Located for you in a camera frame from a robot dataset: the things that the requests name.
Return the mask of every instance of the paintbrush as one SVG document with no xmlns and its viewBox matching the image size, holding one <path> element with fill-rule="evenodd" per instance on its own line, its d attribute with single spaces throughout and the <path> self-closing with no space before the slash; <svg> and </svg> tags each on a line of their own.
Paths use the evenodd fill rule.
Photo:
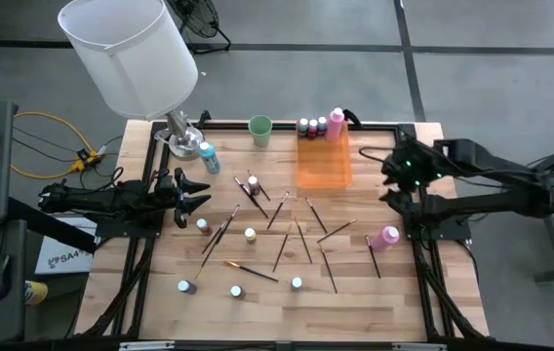
<svg viewBox="0 0 554 351">
<path fill-rule="evenodd" d="M 226 223 L 227 223 L 227 219 L 222 222 L 222 224 L 220 225 L 220 228 L 217 230 L 215 235 L 213 235 L 212 238 L 210 238 L 210 241 L 208 242 L 208 245 L 206 245 L 206 247 L 203 249 L 203 251 L 201 251 L 201 254 L 204 254 L 206 252 L 206 250 L 210 247 L 212 242 L 218 237 L 218 235 L 220 234 L 220 231 L 222 230 L 222 228 L 225 226 Z"/>
<path fill-rule="evenodd" d="M 334 230 L 333 232 L 331 232 L 331 233 L 325 235 L 324 237 L 318 239 L 318 241 L 317 241 L 316 243 L 320 244 L 320 242 L 322 242 L 323 240 L 325 240 L 325 239 L 329 238 L 330 236 L 336 234 L 338 231 L 340 231 L 340 230 L 346 228 L 347 226 L 353 224 L 356 220 L 357 220 L 357 218 L 354 218 L 354 219 L 349 220 L 348 223 L 342 225 L 340 228 L 338 228 L 338 229 Z"/>
<path fill-rule="evenodd" d="M 366 238 L 366 244 L 368 245 L 368 251 L 371 252 L 371 257 L 373 258 L 373 264 L 375 265 L 376 275 L 381 279 L 381 273 L 379 273 L 378 266 L 376 265 L 375 253 L 373 253 L 373 247 L 371 246 L 371 241 L 370 241 L 370 239 L 368 239 L 368 235 L 365 235 L 364 237 Z"/>
<path fill-rule="evenodd" d="M 234 212 L 231 214 L 231 217 L 225 224 L 225 227 L 222 228 L 222 230 L 220 231 L 220 235 L 218 236 L 217 242 L 215 243 L 215 245 L 218 245 L 218 243 L 220 243 L 220 239 L 222 238 L 223 235 L 225 235 L 227 228 L 229 228 L 229 223 L 231 223 L 231 220 L 234 218 L 234 216 L 236 216 L 236 214 L 238 213 L 238 210 L 240 210 L 240 205 L 236 205 L 236 208 L 234 209 Z"/>
<path fill-rule="evenodd" d="M 273 278 L 273 277 L 269 277 L 269 276 L 267 276 L 267 275 L 261 274 L 261 273 L 256 272 L 255 270 L 253 270 L 253 269 L 251 269 L 251 268 L 247 268 L 247 267 L 245 267 L 245 266 L 243 266 L 243 265 L 240 265 L 240 264 L 238 264 L 238 263 L 230 262 L 230 261 L 228 261 L 228 260 L 225 260 L 224 263 L 230 264 L 230 265 L 232 265 L 232 266 L 234 266 L 234 267 L 236 267 L 236 268 L 240 268 L 240 269 L 242 269 L 242 270 L 244 270 L 244 271 L 246 271 L 246 272 L 249 272 L 249 273 L 251 273 L 251 274 L 255 274 L 255 275 L 259 276 L 259 277 L 266 278 L 266 279 L 271 280 L 271 281 L 273 281 L 273 282 L 275 282 L 275 283 L 279 283 L 279 281 L 278 281 L 277 279 Z"/>
<path fill-rule="evenodd" d="M 329 278 L 332 279 L 332 284 L 334 285 L 334 292 L 337 293 L 336 288 L 336 282 L 334 281 L 334 275 L 332 274 L 332 269 L 329 267 L 329 262 L 327 261 L 327 257 L 325 256 L 325 251 L 323 250 L 323 247 L 320 247 L 320 253 L 323 254 L 323 259 L 325 259 L 325 265 L 327 265 L 327 271 L 329 272 Z"/>
<path fill-rule="evenodd" d="M 309 205 L 309 208 L 312 209 L 312 212 L 314 213 L 314 216 L 316 216 L 316 219 L 318 219 L 318 222 L 320 223 L 320 226 L 323 227 L 323 230 L 325 231 L 325 234 L 327 234 L 327 228 L 325 228 L 325 224 L 323 224 L 323 221 L 320 220 L 320 217 L 316 213 L 316 210 L 314 209 L 314 206 L 312 205 L 311 202 L 309 202 L 308 198 L 305 198 L 305 201 L 307 201 L 307 205 Z"/>
<path fill-rule="evenodd" d="M 261 211 L 261 213 L 266 217 L 268 218 L 268 214 L 266 214 L 266 212 L 262 209 L 262 207 L 259 205 L 259 203 L 257 202 L 256 198 L 251 195 L 251 192 L 249 191 L 249 189 L 247 189 L 247 187 L 245 186 L 245 184 L 241 183 L 240 180 L 238 180 L 237 177 L 234 177 L 234 180 L 236 180 L 236 182 L 238 183 L 238 186 L 240 186 L 240 188 L 242 189 L 242 191 L 247 194 L 247 197 L 249 198 L 249 200 L 251 200 L 251 202 L 254 203 L 254 205 L 256 205 L 256 207 Z"/>
<path fill-rule="evenodd" d="M 266 227 L 266 229 L 270 229 L 270 225 L 273 223 L 273 220 L 275 220 L 275 218 L 277 217 L 277 214 L 279 213 L 279 211 L 281 211 L 281 207 L 284 206 L 286 199 L 288 199 L 288 195 L 290 195 L 290 191 L 286 191 L 286 195 L 284 196 L 283 199 L 281 199 L 281 203 L 277 207 L 277 211 L 275 211 L 275 214 L 273 215 L 273 217 L 268 222 L 268 226 Z"/>
<path fill-rule="evenodd" d="M 277 263 L 279 263 L 279 258 L 281 257 L 281 253 L 284 250 L 284 247 L 286 246 L 286 242 L 288 241 L 288 236 L 290 235 L 290 229 L 292 229 L 293 224 L 290 223 L 290 226 L 288 227 L 288 234 L 286 234 L 286 237 L 284 238 L 284 242 L 281 244 L 281 249 L 279 249 L 279 255 L 277 255 L 277 260 L 275 261 L 275 265 L 273 266 L 273 273 L 275 272 L 275 269 L 277 269 Z"/>
<path fill-rule="evenodd" d="M 303 242 L 303 245 L 305 246 L 305 252 L 307 253 L 307 257 L 309 258 L 309 263 L 314 263 L 314 262 L 312 262 L 312 256 L 311 256 L 311 254 L 309 254 L 309 250 L 307 249 L 307 243 L 305 243 L 305 238 L 303 238 L 303 231 L 300 230 L 300 225 L 298 225 L 298 220 L 297 220 L 296 217 L 295 217 L 295 223 L 297 224 L 298 234 L 300 235 L 300 240 Z"/>
<path fill-rule="evenodd" d="M 218 237 L 217 237 L 217 240 L 215 241 L 215 244 L 212 245 L 212 247 L 208 251 L 208 254 L 206 254 L 206 257 L 203 259 L 203 262 L 201 262 L 201 268 L 199 268 L 199 272 L 195 276 L 195 280 L 197 280 L 197 278 L 199 278 L 199 274 L 201 274 L 201 270 L 203 270 L 203 266 L 206 265 L 206 262 L 208 261 L 208 258 L 210 258 L 210 255 L 212 254 L 212 251 L 215 249 L 215 247 L 220 242 L 220 238 L 222 238 L 222 236 L 225 234 L 225 231 L 227 231 L 227 227 L 229 227 L 229 223 L 231 223 L 231 220 L 234 218 L 234 216 L 238 212 L 238 209 L 240 209 L 240 205 L 236 205 L 236 209 L 234 210 L 233 214 L 231 214 L 231 217 L 227 220 L 227 223 L 225 224 L 225 226 L 222 228 L 222 230 L 218 234 Z"/>
<path fill-rule="evenodd" d="M 249 173 L 249 176 L 255 176 L 254 174 L 251 173 L 251 171 L 247 170 L 247 172 Z M 268 197 L 268 194 L 266 194 L 266 192 L 264 191 L 264 188 L 261 187 L 261 183 L 259 182 L 259 180 L 257 181 L 257 187 L 259 188 L 259 191 L 261 191 L 261 193 L 264 194 L 266 199 L 268 199 L 268 201 L 270 201 L 270 198 Z"/>
</svg>

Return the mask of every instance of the paint bottle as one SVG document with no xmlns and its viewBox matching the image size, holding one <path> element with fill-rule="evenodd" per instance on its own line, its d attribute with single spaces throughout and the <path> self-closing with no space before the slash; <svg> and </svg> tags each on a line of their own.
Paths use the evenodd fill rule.
<svg viewBox="0 0 554 351">
<path fill-rule="evenodd" d="M 307 129 L 307 138 L 313 140 L 318 135 L 318 121 L 309 121 L 309 128 Z"/>
<path fill-rule="evenodd" d="M 293 281 L 290 283 L 290 290 L 293 292 L 298 292 L 303 288 L 303 280 L 299 277 L 294 277 Z"/>
<path fill-rule="evenodd" d="M 318 118 L 318 137 L 324 137 L 327 132 L 327 118 Z"/>
<path fill-rule="evenodd" d="M 48 288 L 47 284 L 24 281 L 23 282 L 23 299 L 28 306 L 37 305 L 45 300 L 47 297 Z"/>
<path fill-rule="evenodd" d="M 325 139 L 327 141 L 336 141 L 339 139 L 339 132 L 342 130 L 342 122 L 344 122 L 344 112 L 341 108 L 336 108 L 329 114 L 327 121 L 327 133 Z"/>
<path fill-rule="evenodd" d="M 253 228 L 247 228 L 245 230 L 245 240 L 247 241 L 247 244 L 254 244 L 256 239 L 256 231 Z"/>
<path fill-rule="evenodd" d="M 207 141 L 199 144 L 199 156 L 208 169 L 208 173 L 215 175 L 220 172 L 220 162 L 218 161 L 215 148 Z"/>
<path fill-rule="evenodd" d="M 243 299 L 245 298 L 245 291 L 240 286 L 233 286 L 229 291 L 233 298 Z"/>
<path fill-rule="evenodd" d="M 297 123 L 297 132 L 298 137 L 307 137 L 307 128 L 309 126 L 309 121 L 307 121 L 307 118 L 301 118 L 298 120 Z"/>
<path fill-rule="evenodd" d="M 208 221 L 204 218 L 199 218 L 197 220 L 197 228 L 201 231 L 203 235 L 210 235 L 212 234 L 212 228 L 208 224 Z"/>
<path fill-rule="evenodd" d="M 247 180 L 247 183 L 249 184 L 249 192 L 251 195 L 256 196 L 259 194 L 259 183 L 257 182 L 257 178 L 254 176 L 250 176 Z"/>
<path fill-rule="evenodd" d="M 400 235 L 398 229 L 393 226 L 386 226 L 371 241 L 371 246 L 376 252 L 382 252 L 398 243 Z"/>
<path fill-rule="evenodd" d="M 180 281 L 178 283 L 178 290 L 182 293 L 195 294 L 197 293 L 197 286 L 188 281 Z"/>
</svg>

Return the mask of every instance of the concrete floor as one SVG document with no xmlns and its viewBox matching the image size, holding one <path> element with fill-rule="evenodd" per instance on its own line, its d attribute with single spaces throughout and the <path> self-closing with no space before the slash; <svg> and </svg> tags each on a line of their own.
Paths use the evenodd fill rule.
<svg viewBox="0 0 554 351">
<path fill-rule="evenodd" d="M 222 29 L 234 43 L 401 44 L 391 0 L 214 2 Z M 63 3 L 0 0 L 0 38 L 64 40 L 56 24 Z M 554 0 L 403 0 L 403 5 L 413 45 L 554 48 Z M 232 51 L 196 61 L 206 75 L 200 75 L 183 106 L 194 117 L 209 109 L 216 119 L 255 114 L 293 119 L 323 115 L 340 105 L 368 121 L 416 119 L 400 53 Z M 415 72 L 426 120 L 441 122 L 446 137 L 473 138 L 521 163 L 554 152 L 554 55 L 415 55 Z M 122 134 L 125 126 L 71 50 L 0 49 L 2 99 L 13 100 L 21 111 L 62 116 L 95 148 Z M 16 125 L 71 148 L 82 146 L 58 124 L 26 117 Z M 16 136 L 57 156 L 71 156 L 19 132 Z M 19 145 L 14 163 L 41 174 L 67 167 Z M 113 168 L 114 160 L 106 160 L 103 171 Z M 94 186 L 103 179 L 88 175 L 86 182 Z M 12 196 L 35 205 L 47 183 L 13 175 Z M 76 185 L 77 178 L 69 184 Z M 457 188 L 463 196 L 484 191 L 463 183 Z M 471 226 L 492 336 L 554 345 L 554 284 L 533 281 L 535 273 L 554 269 L 542 222 L 492 214 Z M 31 312 L 31 337 L 63 336 L 77 301 L 69 296 Z"/>
</svg>

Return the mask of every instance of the electric fan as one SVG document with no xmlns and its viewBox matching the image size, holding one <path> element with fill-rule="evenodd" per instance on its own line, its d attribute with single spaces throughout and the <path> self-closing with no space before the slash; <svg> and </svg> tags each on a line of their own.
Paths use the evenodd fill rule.
<svg viewBox="0 0 554 351">
<path fill-rule="evenodd" d="M 181 19 L 179 33 L 189 28 L 193 33 L 202 38 L 213 38 L 220 34 L 227 41 L 224 48 L 208 49 L 199 51 L 195 44 L 188 46 L 188 49 L 195 55 L 209 54 L 219 51 L 229 51 L 231 41 L 218 27 L 218 14 L 215 5 L 211 0 L 168 0 L 169 5 Z"/>
</svg>

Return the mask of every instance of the wooden table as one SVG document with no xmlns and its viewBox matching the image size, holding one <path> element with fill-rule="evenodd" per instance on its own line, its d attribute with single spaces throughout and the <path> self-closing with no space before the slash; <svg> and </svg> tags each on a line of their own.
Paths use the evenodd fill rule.
<svg viewBox="0 0 554 351">
<path fill-rule="evenodd" d="M 124 179 L 141 178 L 149 131 L 146 122 L 129 121 L 121 146 L 119 166 Z M 436 123 L 416 124 L 417 137 L 425 143 L 442 138 Z M 375 235 L 382 227 L 394 225 L 402 230 L 401 217 L 378 199 L 384 176 L 380 164 L 357 153 L 361 146 L 393 146 L 389 132 L 353 132 L 350 134 L 352 185 L 341 190 L 307 190 L 296 186 L 297 155 L 293 132 L 274 132 L 267 148 L 254 147 L 246 131 L 205 132 L 214 144 L 222 170 L 209 175 L 201 160 L 181 162 L 171 159 L 169 168 L 183 167 L 187 177 L 212 185 L 212 199 L 179 229 L 167 213 L 161 238 L 156 242 L 144 303 L 141 339 L 201 340 L 323 340 L 323 341 L 423 341 L 426 339 L 416 283 L 411 244 L 400 244 L 376 260 L 382 278 L 376 276 L 364 235 Z M 155 159 L 160 159 L 159 145 Z M 233 180 L 247 178 L 251 169 L 272 198 L 258 200 L 272 216 L 286 190 L 290 198 L 277 219 L 266 230 L 268 220 L 253 206 Z M 454 197 L 453 180 L 444 177 L 431 184 L 429 193 Z M 357 222 L 323 242 L 327 259 L 336 279 L 338 293 L 331 280 L 316 240 L 324 232 L 305 197 L 313 202 L 328 230 L 351 218 Z M 203 259 L 201 251 L 208 237 L 194 225 L 205 218 L 216 230 L 233 211 L 241 210 L 227 234 L 215 248 L 210 261 L 196 281 L 195 295 L 180 293 L 182 279 L 193 280 Z M 284 236 L 297 217 L 310 249 L 310 264 L 293 226 L 292 234 L 276 272 L 271 273 Z M 253 227 L 257 242 L 248 245 L 243 231 Z M 97 251 L 82 301 L 76 332 L 90 327 L 119 289 L 128 246 L 127 239 L 113 239 Z M 439 242 L 446 285 L 450 296 L 476 329 L 487 334 L 487 325 L 472 261 L 460 245 Z M 223 265 L 224 259 L 236 261 L 260 272 L 274 275 L 279 283 L 258 278 Z M 303 280 L 303 292 L 291 292 L 290 281 Z M 229 296 L 233 285 L 244 287 L 247 296 L 236 300 Z M 128 301 L 131 315 L 134 297 Z M 436 327 L 442 330 L 439 304 L 432 299 Z"/>
</svg>

